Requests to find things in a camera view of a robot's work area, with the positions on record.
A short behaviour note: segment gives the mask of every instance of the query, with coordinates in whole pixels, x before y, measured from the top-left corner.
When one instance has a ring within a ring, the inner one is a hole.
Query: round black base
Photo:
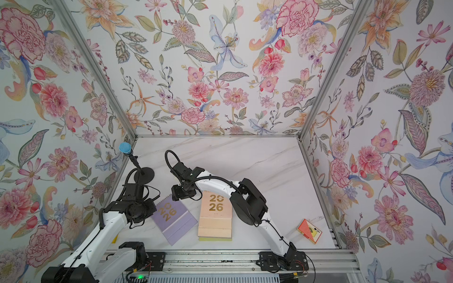
[[[134,181],[135,183],[138,183],[139,185],[145,185],[149,182],[151,182],[154,179],[154,170],[149,168],[149,167],[144,167],[142,168],[143,170],[143,175],[140,175],[140,181],[137,182],[138,180],[138,174],[140,174],[140,171],[135,172],[134,175]]]

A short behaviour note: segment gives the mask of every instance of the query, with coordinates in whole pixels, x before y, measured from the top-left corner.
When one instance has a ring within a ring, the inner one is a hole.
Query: marble table
[[[178,183],[165,163],[164,153],[167,149],[174,151],[189,168],[201,167],[229,180],[250,179],[266,198],[275,224],[298,249],[335,248],[295,137],[140,138],[134,154],[139,156],[142,167],[151,167],[155,172],[149,185],[161,191],[161,198],[155,201],[156,204],[169,195],[171,187]],[[176,163],[170,154],[169,160],[172,165]],[[112,199],[118,197],[127,173],[133,168],[134,165],[129,161]],[[154,193],[151,189],[150,196],[154,196]],[[182,202],[198,219],[201,201],[185,199]],[[304,218],[323,231],[316,245],[296,231]],[[149,218],[141,227],[132,230],[124,228],[109,249],[118,249],[125,241],[140,241],[146,249],[152,250],[270,248],[259,231],[243,223],[235,212],[232,233],[232,241],[228,242],[199,241],[197,224],[171,246]]]

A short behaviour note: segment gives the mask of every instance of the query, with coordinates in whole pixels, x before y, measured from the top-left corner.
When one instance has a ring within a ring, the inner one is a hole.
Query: purple desk calendar
[[[174,245],[198,221],[181,201],[173,201],[168,195],[156,205],[157,211],[151,216],[170,245]]]

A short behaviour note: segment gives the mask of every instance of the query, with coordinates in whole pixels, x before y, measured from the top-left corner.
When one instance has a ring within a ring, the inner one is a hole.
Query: floral wallpaper
[[[297,134],[354,9],[354,0],[66,3],[139,135]]]
[[[0,0],[0,282],[40,282],[83,242],[121,133],[47,1]]]
[[[453,282],[452,10],[374,0],[303,138],[370,283]]]

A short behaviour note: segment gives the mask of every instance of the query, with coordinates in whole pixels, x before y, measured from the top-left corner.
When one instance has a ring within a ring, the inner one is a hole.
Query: microphone
[[[140,167],[139,162],[137,161],[138,156],[134,156],[130,143],[121,143],[120,151],[124,153],[124,155],[127,155],[132,164],[138,168],[138,171],[134,175],[134,181],[137,184],[145,185],[154,179],[154,170],[149,167]]]

